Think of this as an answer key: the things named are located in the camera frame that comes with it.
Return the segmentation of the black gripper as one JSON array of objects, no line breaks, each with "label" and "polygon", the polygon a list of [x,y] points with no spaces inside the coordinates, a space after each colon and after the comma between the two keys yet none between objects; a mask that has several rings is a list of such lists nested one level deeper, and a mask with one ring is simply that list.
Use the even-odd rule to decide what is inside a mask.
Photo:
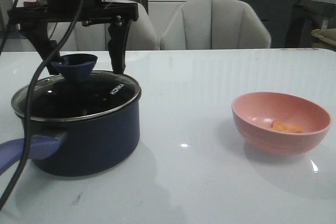
[{"label": "black gripper", "polygon": [[110,24],[108,52],[112,71],[123,74],[125,71],[125,51],[131,21],[139,18],[136,3],[114,3],[103,0],[46,0],[40,7],[13,7],[7,12],[9,25],[20,24],[20,33],[26,37],[42,60],[55,50],[57,42],[49,39],[48,22],[88,22],[89,25],[112,23],[121,17],[120,22]]}]

